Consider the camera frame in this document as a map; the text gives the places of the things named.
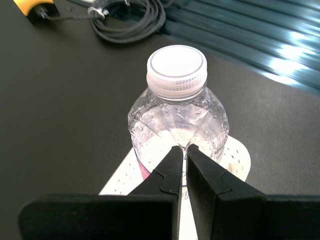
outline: yellow object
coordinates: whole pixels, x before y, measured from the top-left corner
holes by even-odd
[[[53,0],[14,0],[14,2],[25,16],[28,16],[30,10],[37,5],[54,4]]]

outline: white bottle cap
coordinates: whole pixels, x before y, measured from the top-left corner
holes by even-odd
[[[193,47],[166,46],[148,59],[146,81],[149,88],[162,98],[190,97],[204,87],[206,80],[206,57]]]

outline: coiled cable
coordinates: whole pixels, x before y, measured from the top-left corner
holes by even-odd
[[[96,0],[92,9],[86,16],[55,16],[50,17],[46,12],[40,14],[44,19],[50,21],[63,20],[90,20],[93,31],[102,39],[116,44],[129,44],[142,40],[157,32],[166,21],[165,9],[170,7],[175,0],[169,0],[162,4],[160,0]],[[123,27],[113,28],[105,24],[102,12],[108,13],[109,9],[118,5],[126,4],[128,8],[135,8],[142,17],[138,22]]]

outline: clear plastic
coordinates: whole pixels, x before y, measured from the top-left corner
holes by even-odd
[[[219,162],[229,134],[226,111],[206,86],[187,99],[164,99],[147,88],[128,114],[128,128],[144,179],[172,146],[180,146],[186,155],[188,146],[196,144]]]

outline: bottle neck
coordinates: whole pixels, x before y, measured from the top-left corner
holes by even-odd
[[[199,96],[204,91],[204,89],[206,87],[207,87],[207,83],[204,84],[203,87],[199,91],[197,91],[196,93],[189,95],[189,96],[181,97],[181,98],[163,97],[163,96],[160,96],[160,95],[156,94],[155,92],[153,92],[150,88],[149,89],[154,95],[156,95],[158,98],[162,99],[162,101],[164,101],[164,102],[181,104],[181,102],[188,102],[190,100],[195,99],[197,96]]]

